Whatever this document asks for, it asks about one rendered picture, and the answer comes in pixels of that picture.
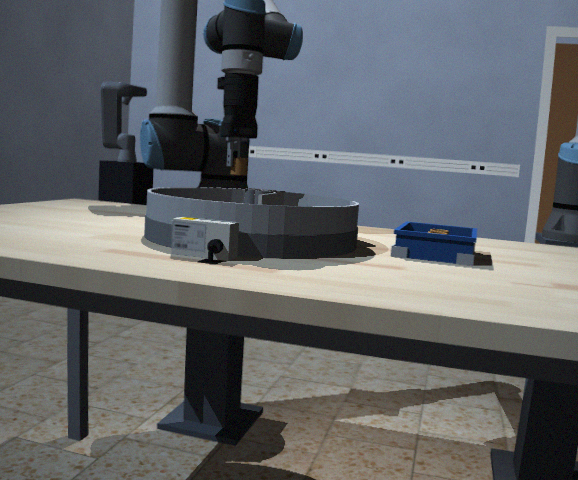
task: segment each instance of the gray circular container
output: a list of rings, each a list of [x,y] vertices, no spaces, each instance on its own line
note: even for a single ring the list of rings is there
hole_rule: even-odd
[[[358,202],[276,190],[152,188],[145,239],[171,247],[176,217],[239,224],[238,258],[319,258],[353,252]]]

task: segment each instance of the blue bin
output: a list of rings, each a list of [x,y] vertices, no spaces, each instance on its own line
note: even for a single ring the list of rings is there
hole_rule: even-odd
[[[448,230],[448,233],[429,233],[431,229]],[[394,230],[395,246],[407,248],[407,258],[457,263],[459,253],[474,254],[477,231],[477,228],[405,222]]]

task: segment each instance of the wooden tabletop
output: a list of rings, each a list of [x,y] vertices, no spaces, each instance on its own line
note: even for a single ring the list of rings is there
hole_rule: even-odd
[[[147,246],[142,216],[101,214],[141,208],[0,205],[0,278],[578,361],[578,248],[479,238],[493,269],[464,267],[391,257],[393,230],[360,227],[353,255],[210,265]]]

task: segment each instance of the table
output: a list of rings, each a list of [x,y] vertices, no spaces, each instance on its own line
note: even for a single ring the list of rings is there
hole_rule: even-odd
[[[0,205],[0,296],[68,311],[69,437],[88,434],[88,312],[187,327],[185,400],[159,428],[237,443],[244,337],[527,379],[515,452],[496,480],[572,478],[578,445],[578,248],[481,238],[492,267],[390,256],[389,229],[353,254],[217,265],[142,240],[144,206]]]

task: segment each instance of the tiled floor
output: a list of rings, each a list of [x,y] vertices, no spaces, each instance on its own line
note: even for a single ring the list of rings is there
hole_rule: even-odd
[[[185,330],[90,315],[89,436],[67,438],[66,310],[0,298],[0,479],[488,480],[524,380],[245,340],[238,445],[156,429]]]

